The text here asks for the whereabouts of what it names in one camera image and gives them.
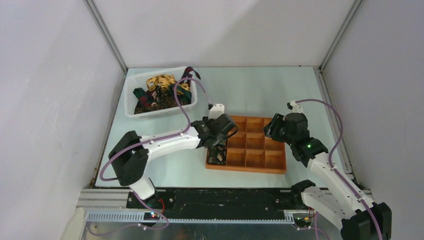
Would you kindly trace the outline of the orange compartment tray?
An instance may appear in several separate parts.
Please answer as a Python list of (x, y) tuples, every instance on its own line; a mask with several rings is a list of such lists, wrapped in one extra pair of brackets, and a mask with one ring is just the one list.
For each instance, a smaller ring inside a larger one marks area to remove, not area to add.
[(238, 132), (220, 147), (226, 148), (226, 164), (212, 165), (205, 161), (210, 170), (280, 174), (287, 171), (285, 145), (265, 136), (263, 128), (270, 117), (232, 115)]

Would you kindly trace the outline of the white plastic mesh basket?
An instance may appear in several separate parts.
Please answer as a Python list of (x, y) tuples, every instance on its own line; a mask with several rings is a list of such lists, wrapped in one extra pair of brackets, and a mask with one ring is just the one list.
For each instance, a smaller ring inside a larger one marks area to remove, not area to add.
[(160, 75), (173, 75), (176, 80), (179, 80), (182, 78), (184, 73), (187, 73), (192, 76), (195, 75), (195, 71), (193, 69), (188, 70), (186, 66), (180, 66), (174, 68), (154, 70), (144, 73), (137, 73), (135, 75), (128, 76), (124, 82), (122, 90), (125, 115), (128, 118), (153, 119), (180, 114), (182, 111), (177, 106), (136, 114), (135, 109), (139, 100), (136, 98), (133, 91), (137, 88), (141, 88), (144, 91), (147, 91), (147, 81), (152, 77)]

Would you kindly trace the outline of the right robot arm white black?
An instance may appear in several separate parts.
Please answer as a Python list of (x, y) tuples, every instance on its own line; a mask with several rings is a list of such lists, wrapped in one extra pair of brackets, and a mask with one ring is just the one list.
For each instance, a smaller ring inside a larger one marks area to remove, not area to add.
[(291, 187), (291, 204), (306, 206), (330, 221), (344, 240), (389, 240), (392, 236), (392, 211), (384, 203), (376, 203), (360, 190), (330, 160), (329, 150), (310, 136), (308, 120), (303, 113), (276, 113), (264, 128), (266, 137), (289, 145), (296, 161), (302, 163), (326, 184), (326, 195), (310, 180)]

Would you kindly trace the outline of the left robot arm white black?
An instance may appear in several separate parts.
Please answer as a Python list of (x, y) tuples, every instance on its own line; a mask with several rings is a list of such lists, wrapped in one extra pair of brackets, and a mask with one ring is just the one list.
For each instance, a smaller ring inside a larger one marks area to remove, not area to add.
[(158, 202), (158, 194), (152, 180), (144, 175), (149, 162), (181, 150), (216, 146), (237, 130), (235, 121), (226, 113), (217, 118), (204, 117), (193, 121), (182, 131), (146, 139), (141, 139), (132, 130), (115, 145), (104, 167), (112, 166), (113, 180), (129, 187), (145, 208), (153, 208)]

